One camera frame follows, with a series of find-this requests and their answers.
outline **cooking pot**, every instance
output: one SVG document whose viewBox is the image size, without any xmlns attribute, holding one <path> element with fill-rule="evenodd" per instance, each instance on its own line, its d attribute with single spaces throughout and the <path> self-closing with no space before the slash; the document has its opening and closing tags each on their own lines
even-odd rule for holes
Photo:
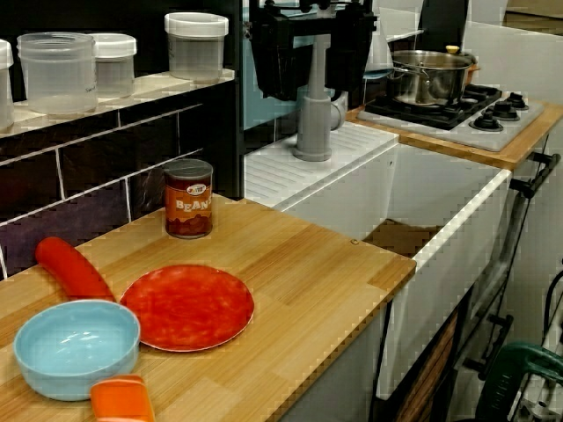
<svg viewBox="0 0 563 422">
<path fill-rule="evenodd" d="M 406 50 L 393 53 L 388 94 L 410 106 L 449 106 L 464 93 L 472 59 L 435 51 Z"/>
</svg>

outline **kitchen counter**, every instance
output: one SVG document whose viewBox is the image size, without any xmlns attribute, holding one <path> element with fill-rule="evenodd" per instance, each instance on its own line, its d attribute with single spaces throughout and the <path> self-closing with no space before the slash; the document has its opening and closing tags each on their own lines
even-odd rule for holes
<svg viewBox="0 0 563 422">
<path fill-rule="evenodd" d="M 147 382 L 157 420 L 279 418 L 412 276 L 416 263 L 250 201 L 214 197 L 214 230 L 186 241 L 164 231 L 164 212 L 79 249 L 116 296 L 142 274 L 177 264 L 213 266 L 252 291 L 254 316 L 231 342 L 199 353 L 141 346 L 134 372 Z M 34 393 L 11 342 L 41 310 L 66 300 L 35 266 L 0 282 L 0 411 L 17 421 L 94 421 L 90 402 Z"/>
<path fill-rule="evenodd" d="M 408 130 L 386 127 L 357 119 L 363 107 L 350 110 L 347 120 L 353 123 L 374 127 L 399 135 L 399 142 L 417 148 L 428 149 L 448 156 L 464 158 L 475 163 L 488 164 L 500 169 L 513 171 L 532 152 L 537 143 L 563 118 L 563 105 L 544 104 L 544 111 L 527 126 L 511 143 L 499 152 L 468 147 L 460 143 L 444 141 L 427 135 L 419 135 Z"/>
</svg>

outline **can of beans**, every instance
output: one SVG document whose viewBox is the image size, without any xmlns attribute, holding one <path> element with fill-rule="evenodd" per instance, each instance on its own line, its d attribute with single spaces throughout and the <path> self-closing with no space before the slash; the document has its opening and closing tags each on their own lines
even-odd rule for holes
<svg viewBox="0 0 563 422">
<path fill-rule="evenodd" d="M 165 166 L 166 231 L 183 239 L 208 235 L 211 222 L 213 167 L 183 158 Z"/>
</svg>

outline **tile grout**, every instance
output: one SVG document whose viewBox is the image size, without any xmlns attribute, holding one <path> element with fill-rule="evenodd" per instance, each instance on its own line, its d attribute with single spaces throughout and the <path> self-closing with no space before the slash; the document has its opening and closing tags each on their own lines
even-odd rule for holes
<svg viewBox="0 0 563 422">
<path fill-rule="evenodd" d="M 138 174 L 143 173 L 144 171 L 149 171 L 149 170 L 156 169 L 157 167 L 161 166 L 162 164 L 170 163 L 171 161 L 174 161 L 174 160 L 176 160 L 176 159 L 178 159 L 178 158 L 183 158 L 184 156 L 191 156 L 192 154 L 197 154 L 197 153 L 202 152 L 202 151 L 203 151 L 203 149 L 202 149 L 202 148 L 199 148 L 199 149 L 196 149 L 196 150 L 194 150 L 194 151 L 187 152 L 186 154 L 180 154 L 180 155 L 178 155 L 178 156 L 176 156 L 176 157 L 174 157 L 174 158 L 171 158 L 171 159 L 169 159 L 169 160 L 164 160 L 162 163 L 154 164 L 154 165 L 152 165 L 152 166 L 150 166 L 150 167 L 147 167 L 147 168 L 144 168 L 144 169 L 141 169 L 141 170 L 138 170 L 138 171 L 134 171 L 134 172 L 129 173 L 129 174 L 125 175 L 125 176 L 121 176 L 120 178 L 116 178 L 116 179 L 114 179 L 114 180 L 110 180 L 109 182 L 106 182 L 106 183 L 104 183 L 103 185 L 95 186 L 95 187 L 90 188 L 90 189 L 87 189 L 87 190 L 85 190 L 85 191 L 83 191 L 83 192 L 81 192 L 81 193 L 77 193 L 77 194 L 74 194 L 74 195 L 72 195 L 72 196 L 69 196 L 66 200 L 58 200 L 58 201 L 56 201 L 56 202 L 53 202 L 52 204 L 46 205 L 45 207 L 37 208 L 37 209 L 34 209 L 33 211 L 30 211 L 29 213 L 26 213 L 26 214 L 23 214 L 23 215 L 18 215 L 17 217 L 11 218 L 10 220 L 7 220 L 7 221 L 5 221 L 5 222 L 0 222 L 0 227 L 7 226 L 8 224 L 11 224 L 11 223 L 16 222 L 16 221 L 18 221 L 18 220 L 21 220 L 21 219 L 23 219 L 23 218 L 29 217 L 30 215 L 37 214 L 37 213 L 39 213 L 40 211 L 44 211 L 44 210 L 46 210 L 46 209 L 50 209 L 50 208 L 52 208 L 52 207 L 56 207 L 56 206 L 61 205 L 61 204 L 65 203 L 65 202 L 69 202 L 69 201 L 71 201 L 71 200 L 78 199 L 78 198 L 80 198 L 80 197 L 82 197 L 82 196 L 85 196 L 85 195 L 88 194 L 88 193 L 96 192 L 96 191 L 98 191 L 99 189 L 103 189 L 104 187 L 108 187 L 108 186 L 110 186 L 110 185 L 119 183 L 119 182 L 121 182 L 122 180 L 125 180 L 126 178 L 131 178 L 131 177 L 133 177 L 133 176 L 136 176 L 136 175 L 138 175 Z"/>
<path fill-rule="evenodd" d="M 180 154 L 182 152 L 182 148 L 179 141 L 179 113 L 176 114 L 176 143 L 178 146 L 178 154 Z"/>
<path fill-rule="evenodd" d="M 192 108 L 199 107 L 201 105 L 202 105 L 202 103 L 198 103 L 198 104 L 195 104 L 195 105 L 191 105 L 189 107 L 184 107 L 184 108 L 180 108 L 178 110 L 174 110 L 172 112 L 162 113 L 162 114 L 159 114 L 158 116 L 149 117 L 148 119 L 139 120 L 139 121 L 136 121 L 135 123 L 129 123 L 125 126 L 114 127 L 113 129 L 105 130 L 105 131 L 99 132 L 99 133 L 94 134 L 94 135 L 88 135 L 88 136 L 85 136 L 83 138 L 75 139 L 74 141 L 68 141 L 68 142 L 62 143 L 61 145 L 56 145 L 54 147 L 48 147 L 48 148 L 45 148 L 45 149 L 41 149 L 39 151 L 30 152 L 29 154 L 24 154 L 22 156 L 18 156 L 18 157 L 15 157 L 15 158 L 10 158 L 8 160 L 1 161 L 0 167 L 7 165 L 7 164 L 11 164 L 11 163 L 16 163 L 17 161 L 21 161 L 21 160 L 24 160 L 24 159 L 27 159 L 27 158 L 31 158 L 32 156 L 39 156 L 39 155 L 44 154 L 44 153 L 49 152 L 49 151 L 54 151 L 56 149 L 64 148 L 64 147 L 67 147 L 69 145 L 74 145 L 75 143 L 88 141 L 90 139 L 97 138 L 97 137 L 103 136 L 103 135 L 109 135 L 109 134 L 112 134 L 113 132 L 116 132 L 118 130 L 128 129 L 130 127 L 139 126 L 139 125 L 142 125 L 143 123 L 149 123 L 150 121 L 161 119 L 163 117 L 172 116 L 175 113 L 181 113 L 181 112 L 184 112 L 186 110 L 191 110 Z"/>
<path fill-rule="evenodd" d="M 66 195 L 64 193 L 64 183 L 62 182 L 61 151 L 59 149 L 55 150 L 55 159 L 57 176 L 59 178 L 59 186 L 61 187 L 61 199 L 66 200 Z"/>
<path fill-rule="evenodd" d="M 2 250 L 2 245 L 0 244 L 0 266 L 2 267 L 2 275 L 4 280 L 8 278 L 8 267 L 6 266 L 6 261 L 4 260 L 4 251 Z"/>
<path fill-rule="evenodd" d="M 129 222 L 132 222 L 131 219 L 131 199 L 129 194 L 129 177 L 125 178 L 125 202 L 127 204 L 127 218 Z"/>
</svg>

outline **blue bowl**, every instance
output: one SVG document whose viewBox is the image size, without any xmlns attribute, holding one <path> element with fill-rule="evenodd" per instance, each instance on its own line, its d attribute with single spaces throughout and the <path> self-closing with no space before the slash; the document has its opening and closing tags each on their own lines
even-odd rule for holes
<svg viewBox="0 0 563 422">
<path fill-rule="evenodd" d="M 141 325 L 118 303 L 85 300 L 46 309 L 14 340 L 22 375 L 43 396 L 86 400 L 93 384 L 131 372 L 139 356 Z"/>
</svg>

